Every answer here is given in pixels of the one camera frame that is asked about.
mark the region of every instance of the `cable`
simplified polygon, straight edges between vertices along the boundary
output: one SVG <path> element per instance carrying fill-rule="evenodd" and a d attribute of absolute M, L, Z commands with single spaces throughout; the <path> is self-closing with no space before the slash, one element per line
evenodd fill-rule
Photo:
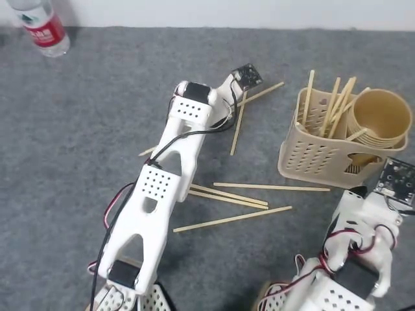
<path fill-rule="evenodd" d="M 125 190 L 126 188 L 128 188 L 129 186 L 132 186 L 133 184 L 134 184 L 134 183 L 128 183 L 128 184 L 126 184 L 123 188 L 121 188 L 121 189 L 117 192 L 117 194 L 113 197 L 113 199 L 111 200 L 110 204 L 108 204 L 108 206 L 107 206 L 107 208 L 105 209 L 105 212 L 104 212 L 104 227 L 105 227 L 105 229 L 108 229 L 108 227 L 110 226 L 110 225 L 108 224 L 108 215 L 109 215 L 109 213 L 111 212 L 111 210 L 112 210 L 113 206 L 117 203 L 117 201 L 118 201 L 119 197 L 123 194 L 124 190 Z"/>
<path fill-rule="evenodd" d="M 230 84 L 230 89 L 231 89 L 231 94 L 232 94 L 232 99 L 233 99 L 233 111 L 234 111 L 232 122 L 229 122 L 227 126 L 224 123 L 219 128 L 211 128 L 210 130 L 186 132 L 186 133 L 177 135 L 175 138 L 173 138 L 171 141 L 169 141 L 162 149 L 160 149 L 159 152 L 157 154 L 155 154 L 153 158 L 148 158 L 145 161 L 145 164 L 160 167 L 160 165 L 156 161 L 157 158 L 159 158 L 159 156 L 162 155 L 162 153 L 164 153 L 172 144 L 174 144 L 179 139 L 189 137 L 190 135 L 221 133 L 221 132 L 225 132 L 226 130 L 229 130 L 230 128 L 232 128 L 233 125 L 235 125 L 235 123 L 238 119 L 237 99 L 236 99 L 235 92 L 233 91 L 233 88 L 232 88 L 232 84 L 234 83 L 234 81 L 236 81 L 236 79 L 233 79 L 231 81 L 231 84 Z"/>
<path fill-rule="evenodd" d="M 389 228 L 387 225 L 379 224 L 379 225 L 375 226 L 375 228 L 374 228 L 375 232 L 376 232 L 376 229 L 379 228 L 379 227 L 383 227 L 383 228 L 385 228 L 389 231 L 390 235 L 392 236 L 392 240 L 393 240 L 393 243 L 392 243 L 392 246 L 390 247 L 390 249 L 391 250 L 394 249 L 396 247 L 397 241 L 396 241 L 396 237 L 395 237 L 394 233 L 392 232 L 391 228 Z"/>
<path fill-rule="evenodd" d="M 400 209 L 399 213 L 402 215 L 415 216 L 415 211 L 403 211 Z"/>
<path fill-rule="evenodd" d="M 415 310 L 415 305 L 407 306 L 406 308 L 399 309 L 397 311 L 411 311 L 411 310 Z"/>
<path fill-rule="evenodd" d="M 111 236 L 111 231 L 112 231 L 115 223 L 117 222 L 117 219 L 118 219 L 119 215 L 123 211 L 126 203 L 130 199 L 131 194 L 133 193 L 133 191 L 134 191 L 134 189 L 136 187 L 137 180 L 138 180 L 138 178 L 134 182 L 133 187 L 131 187 L 131 189 L 128 191 L 128 194 L 125 196 L 123 202 L 121 203 L 120 207 L 118 208 L 117 212 L 114 215 L 113 220 L 111 221 L 108 229 L 105 232 L 104 240 L 102 241 L 100 250 L 98 252 L 96 269 L 95 269 L 94 274 L 93 274 L 92 287 L 91 287 L 91 297 L 90 297 L 91 299 L 90 299 L 90 302 L 89 302 L 90 303 L 90 305 L 89 305 L 89 311 L 93 311 L 93 305 L 94 305 L 94 300 L 95 300 L 95 292 L 97 290 L 98 267 L 99 267 L 99 265 L 101 263 L 102 255 L 104 254 L 105 245 L 106 245 L 107 241 L 109 240 L 109 238 Z"/>
<path fill-rule="evenodd" d="M 415 211 L 413 211 L 413 210 L 404 211 L 403 209 L 397 209 L 396 207 L 393 206 L 393 204 L 391 204 L 389 202 L 389 197 L 388 196 L 385 196 L 385 195 L 383 195 L 383 196 L 385 197 L 386 204 L 388 205 L 390 210 L 398 212 L 401 215 L 415 216 Z"/>
<path fill-rule="evenodd" d="M 272 297 L 272 296 L 274 296 L 274 295 L 281 295 L 281 294 L 284 294 L 284 293 L 286 293 L 286 292 L 289 292 L 290 290 L 292 290 L 292 288 L 294 287 L 294 286 L 296 286 L 299 282 L 301 282 L 302 280 L 304 280 L 304 279 L 306 279 L 307 277 L 309 277 L 310 275 L 312 275 L 313 274 L 313 272 L 314 271 L 316 271 L 316 270 L 320 270 L 320 269 L 324 269 L 324 267 L 323 266 L 321 266 L 321 265 L 319 265 L 319 266 L 315 266 L 309 273 L 306 273 L 305 275 L 303 275 L 302 277 L 299 277 L 298 279 L 296 279 L 295 281 L 292 281 L 290 284 L 288 284 L 288 285 L 286 285 L 285 287 L 283 287 L 282 289 L 280 289 L 280 290 L 278 290 L 278 291 L 276 291 L 275 293 L 273 293 L 273 294 L 269 294 L 269 295 L 265 295 L 263 298 L 262 298 L 262 300 L 261 300 L 261 302 L 258 304 L 258 307 L 259 308 L 261 308 L 261 306 L 262 306 L 262 310 L 261 311 L 264 311 L 265 310 L 265 306 L 267 305 L 267 299 L 269 298 L 269 297 Z"/>
<path fill-rule="evenodd" d="M 301 254 L 297 254 L 294 256 L 294 263 L 296 264 L 296 269 L 297 269 L 297 274 L 296 275 L 300 275 L 300 267 L 298 266 L 298 261 L 300 261 L 302 268 L 305 264 L 305 258 L 303 255 Z"/>

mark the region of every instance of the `perforated bracket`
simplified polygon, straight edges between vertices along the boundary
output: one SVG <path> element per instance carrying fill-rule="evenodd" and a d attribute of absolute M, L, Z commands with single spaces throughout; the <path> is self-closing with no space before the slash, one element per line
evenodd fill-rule
<path fill-rule="evenodd" d="M 212 107 L 194 100 L 176 97 L 170 110 L 170 117 L 205 125 L 210 117 Z"/>
<path fill-rule="evenodd" d="M 143 239 L 143 264 L 134 281 L 137 295 L 146 295 L 156 280 L 156 270 L 166 241 L 169 218 L 176 203 L 180 177 L 144 165 L 135 189 L 115 223 L 104 249 L 98 273 L 108 278 L 123 247 L 136 235 Z"/>
<path fill-rule="evenodd" d="M 148 295 L 140 300 L 142 301 L 141 309 L 143 311 L 171 311 L 163 290 L 157 284 L 153 285 Z M 135 311 L 136 301 L 137 296 L 129 292 L 128 288 L 115 287 L 110 285 L 109 282 L 95 297 L 94 311 Z"/>
<path fill-rule="evenodd" d="M 320 274 L 300 311 L 372 311 L 371 305 L 345 287 Z"/>

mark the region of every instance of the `ventilation holes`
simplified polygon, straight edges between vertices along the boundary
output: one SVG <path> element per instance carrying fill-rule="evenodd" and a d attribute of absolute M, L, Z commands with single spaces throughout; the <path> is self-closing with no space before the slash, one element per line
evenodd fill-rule
<path fill-rule="evenodd" d="M 146 177 L 146 182 L 144 183 L 141 191 L 146 192 L 147 194 L 152 194 L 154 197 L 164 198 L 164 195 L 160 195 L 161 192 L 166 192 L 163 182 L 168 181 L 171 178 L 166 177 L 164 174 L 152 172 L 151 170 L 148 171 L 148 174 L 149 176 Z"/>

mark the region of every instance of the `perforated basket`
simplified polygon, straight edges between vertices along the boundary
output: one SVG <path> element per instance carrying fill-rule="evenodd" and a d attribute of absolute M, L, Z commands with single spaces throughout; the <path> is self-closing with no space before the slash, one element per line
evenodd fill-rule
<path fill-rule="evenodd" d="M 348 189 L 361 185 L 383 167 L 387 157 L 392 157 L 406 148 L 407 136 L 389 149 L 346 141 L 346 113 L 340 119 L 332 139 L 318 137 L 331 94 L 316 89 L 311 92 L 305 123 L 307 131 L 303 131 L 300 121 L 304 112 L 306 91 L 302 89 L 298 93 L 296 111 L 287 138 L 279 150 L 278 170 L 282 176 Z M 351 158 L 353 154 L 371 156 L 376 161 L 356 165 Z"/>

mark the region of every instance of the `robotic arm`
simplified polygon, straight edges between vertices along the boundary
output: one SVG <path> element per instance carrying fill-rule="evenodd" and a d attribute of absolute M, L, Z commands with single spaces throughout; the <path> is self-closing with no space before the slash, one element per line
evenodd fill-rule
<path fill-rule="evenodd" d="M 242 94 L 262 82 L 256 69 L 247 64 L 234 70 L 217 89 L 202 84 L 181 82 L 171 100 L 171 109 L 158 147 L 141 169 L 140 175 L 127 199 L 120 207 L 107 232 L 97 273 L 107 280 L 110 290 L 105 297 L 92 295 L 90 310 L 107 308 L 119 296 L 120 303 L 114 310 L 142 310 L 144 298 L 156 281 L 156 270 L 163 254 L 169 219 L 176 202 L 186 199 L 197 158 L 207 133 L 223 132 L 229 125 Z M 163 162 L 173 154 L 180 155 L 182 174 L 172 174 L 163 169 Z M 140 268 L 121 260 L 123 248 L 136 235 L 143 239 L 143 263 Z"/>
<path fill-rule="evenodd" d="M 374 298 L 390 287 L 402 214 L 413 213 L 414 174 L 412 165 L 389 159 L 366 198 L 366 187 L 345 190 L 319 257 L 302 259 L 303 268 L 290 284 L 271 284 L 258 311 L 374 310 Z M 357 274 L 354 284 L 345 281 L 345 273 Z M 364 287 L 365 294 L 356 293 Z"/>

